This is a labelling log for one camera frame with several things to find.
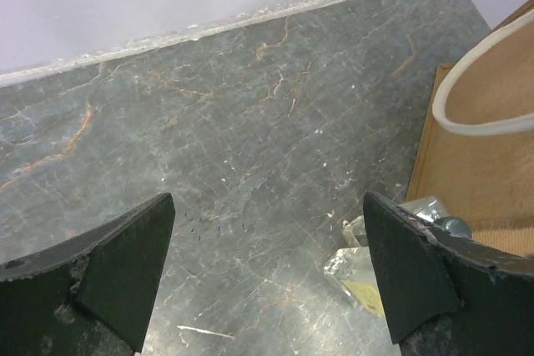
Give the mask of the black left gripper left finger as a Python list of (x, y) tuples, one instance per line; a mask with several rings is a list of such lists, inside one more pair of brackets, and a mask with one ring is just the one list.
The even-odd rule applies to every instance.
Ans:
[(174, 226), (161, 193), (120, 217), (1, 266), (3, 355), (142, 351)]

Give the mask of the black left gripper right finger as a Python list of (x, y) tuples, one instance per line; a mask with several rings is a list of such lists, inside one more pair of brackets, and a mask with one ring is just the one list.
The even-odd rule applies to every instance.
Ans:
[(531, 355), (533, 261), (364, 196), (370, 258), (404, 355)]

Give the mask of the brown canvas tote bag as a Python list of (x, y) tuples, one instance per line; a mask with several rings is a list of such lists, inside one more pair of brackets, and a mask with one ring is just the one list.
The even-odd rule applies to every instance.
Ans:
[[(470, 126), (533, 112), (533, 24), (485, 51), (454, 82), (446, 116)], [(406, 198), (434, 196), (476, 241), (533, 255), (533, 131), (451, 133), (427, 115)]]

